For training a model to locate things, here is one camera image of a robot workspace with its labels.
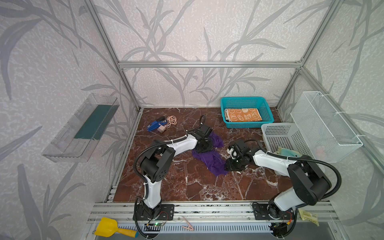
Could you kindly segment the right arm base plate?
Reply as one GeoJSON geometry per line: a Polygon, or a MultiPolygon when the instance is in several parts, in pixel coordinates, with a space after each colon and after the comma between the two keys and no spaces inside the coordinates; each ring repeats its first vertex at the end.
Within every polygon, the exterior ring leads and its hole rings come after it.
{"type": "Polygon", "coordinates": [[[282,211],[275,204],[253,202],[252,209],[255,220],[282,220],[283,222],[289,222],[295,216],[293,209],[282,211]]]}

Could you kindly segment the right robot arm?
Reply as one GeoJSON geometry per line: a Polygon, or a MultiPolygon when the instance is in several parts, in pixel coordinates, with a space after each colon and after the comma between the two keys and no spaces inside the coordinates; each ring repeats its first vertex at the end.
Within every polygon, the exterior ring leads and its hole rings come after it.
{"type": "Polygon", "coordinates": [[[341,187],[342,176],[333,165],[303,158],[286,157],[261,149],[242,151],[233,146],[227,149],[227,171],[242,171],[248,165],[268,168],[289,177],[292,187],[269,201],[270,213],[285,212],[298,206],[314,206],[334,195],[341,187]]]}

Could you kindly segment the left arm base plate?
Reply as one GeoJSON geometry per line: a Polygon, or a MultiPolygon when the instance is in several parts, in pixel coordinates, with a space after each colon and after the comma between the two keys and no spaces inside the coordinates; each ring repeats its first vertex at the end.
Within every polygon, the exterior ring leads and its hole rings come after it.
{"type": "Polygon", "coordinates": [[[175,205],[160,204],[154,209],[149,208],[145,204],[139,204],[134,207],[133,220],[135,221],[171,221],[174,218],[175,205]]]}

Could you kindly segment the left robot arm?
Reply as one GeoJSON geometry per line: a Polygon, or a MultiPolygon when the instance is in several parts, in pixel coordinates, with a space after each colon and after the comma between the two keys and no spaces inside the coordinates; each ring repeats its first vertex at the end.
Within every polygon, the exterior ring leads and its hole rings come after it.
{"type": "Polygon", "coordinates": [[[155,140],[135,158],[134,172],[145,186],[141,206],[147,214],[156,216],[160,212],[162,180],[168,174],[174,157],[191,150],[197,153],[213,150],[212,138],[190,134],[169,141],[155,140]]]}

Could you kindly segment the orange patterned towel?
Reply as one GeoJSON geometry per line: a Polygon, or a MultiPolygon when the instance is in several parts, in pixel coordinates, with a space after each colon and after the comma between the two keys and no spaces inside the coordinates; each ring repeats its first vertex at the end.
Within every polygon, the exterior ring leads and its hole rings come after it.
{"type": "Polygon", "coordinates": [[[261,122],[263,119],[258,109],[225,109],[227,122],[261,122]]]}

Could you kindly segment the purple cloth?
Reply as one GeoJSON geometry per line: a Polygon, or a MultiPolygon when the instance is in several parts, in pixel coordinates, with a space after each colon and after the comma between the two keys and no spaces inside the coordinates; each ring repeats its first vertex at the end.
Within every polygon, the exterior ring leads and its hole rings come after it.
{"type": "Polygon", "coordinates": [[[225,160],[216,151],[216,148],[222,148],[224,146],[223,140],[214,132],[210,134],[210,138],[213,142],[213,150],[210,152],[198,153],[196,150],[192,150],[192,155],[195,159],[203,162],[207,169],[216,177],[219,175],[226,175],[228,172],[225,170],[225,160]]]}

